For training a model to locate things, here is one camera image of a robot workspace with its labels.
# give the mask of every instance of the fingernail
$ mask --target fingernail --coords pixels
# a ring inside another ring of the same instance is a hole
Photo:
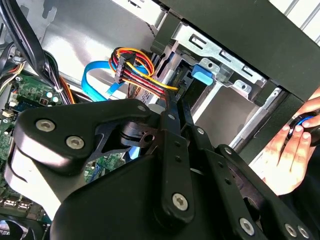
[[[310,123],[309,123],[309,122],[307,122],[307,121],[304,121],[304,122],[302,123],[302,125],[303,125],[305,128],[307,128],[307,127],[309,127],[309,126],[310,126]]]
[[[304,128],[299,125],[299,126],[296,126],[294,130],[295,130],[296,132],[301,132],[303,129],[304,129]]]
[[[302,137],[303,137],[304,139],[308,139],[308,138],[311,137],[311,135],[310,135],[309,132],[304,132],[304,133],[302,134]]]
[[[290,127],[289,127],[288,125],[284,125],[284,126],[282,127],[282,130],[283,130],[283,131],[288,131],[289,128],[290,128]]]

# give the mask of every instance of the silver screw head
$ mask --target silver screw head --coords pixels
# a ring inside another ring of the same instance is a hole
[[[232,151],[229,148],[225,147],[224,150],[226,151],[227,154],[230,154],[230,155],[232,154]]]
[[[246,218],[242,217],[239,220],[240,226],[243,229],[243,231],[246,232],[249,236],[253,236],[255,234],[254,226],[252,226],[251,222],[247,220]]]
[[[82,149],[85,146],[85,142],[79,136],[69,136],[65,142],[71,149]]]
[[[201,135],[205,134],[205,131],[204,131],[202,128],[200,128],[200,127],[197,128],[197,131],[198,131],[198,133],[200,133]]]
[[[175,193],[172,196],[172,202],[176,206],[176,208],[181,211],[186,211],[188,209],[188,201],[185,196],[180,193]]]
[[[285,227],[285,229],[287,230],[287,232],[288,232],[292,237],[294,237],[294,238],[297,237],[297,232],[296,232],[296,230],[294,230],[294,228],[293,228],[290,224],[286,223],[286,224],[284,225],[284,227]]]
[[[168,117],[171,118],[172,120],[175,120],[175,116],[173,116],[172,114],[168,114]]]
[[[141,105],[138,105],[138,109],[141,110],[141,111],[143,111],[143,112],[146,111],[145,107],[144,107],[144,106],[141,106]]]
[[[302,234],[302,236],[304,236],[306,239],[309,238],[309,234],[307,233],[307,231],[303,227],[298,225],[298,230]]]
[[[56,125],[52,121],[47,119],[38,120],[35,123],[35,126],[37,129],[43,132],[51,132],[56,128]]]

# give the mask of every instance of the computer fan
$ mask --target computer fan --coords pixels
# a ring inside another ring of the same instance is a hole
[[[42,240],[47,227],[45,222],[0,215],[0,240]]]

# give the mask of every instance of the capacitor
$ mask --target capacitor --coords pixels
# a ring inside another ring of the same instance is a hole
[[[53,93],[52,92],[50,92],[50,91],[48,91],[47,93],[46,93],[46,97],[47,98],[52,98],[54,95],[53,95]]]
[[[91,169],[95,169],[96,168],[96,162],[94,161],[92,164],[91,164]]]
[[[12,127],[10,126],[10,127],[8,127],[3,133],[4,133],[4,135],[9,135],[11,132],[12,132]]]
[[[57,96],[54,96],[54,97],[52,98],[52,101],[54,101],[55,103],[57,103],[57,102],[59,102],[59,98],[58,98]]]

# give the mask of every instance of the green circuit board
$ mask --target green circuit board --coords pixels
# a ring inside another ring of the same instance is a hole
[[[4,178],[4,171],[6,161],[11,152],[11,147],[13,144],[12,136],[15,122],[19,114],[30,108],[61,105],[62,101],[57,93],[54,93],[49,86],[39,81],[34,76],[21,74],[19,75],[18,80],[20,81],[15,81],[11,85],[7,98],[8,105],[13,103],[13,106],[10,105],[10,110],[13,110],[13,113],[10,112],[11,114],[9,116],[0,116],[0,213],[22,218],[41,220],[49,223],[50,220],[40,205],[33,203],[8,186]],[[96,180],[97,178],[124,165],[125,161],[122,159],[122,157],[122,153],[114,153],[89,162],[84,169],[85,181],[90,183],[93,180]],[[9,204],[10,201],[14,201],[16,202],[16,205],[6,205],[6,201]],[[22,204],[30,204],[30,207],[28,209],[22,209],[19,207]]]

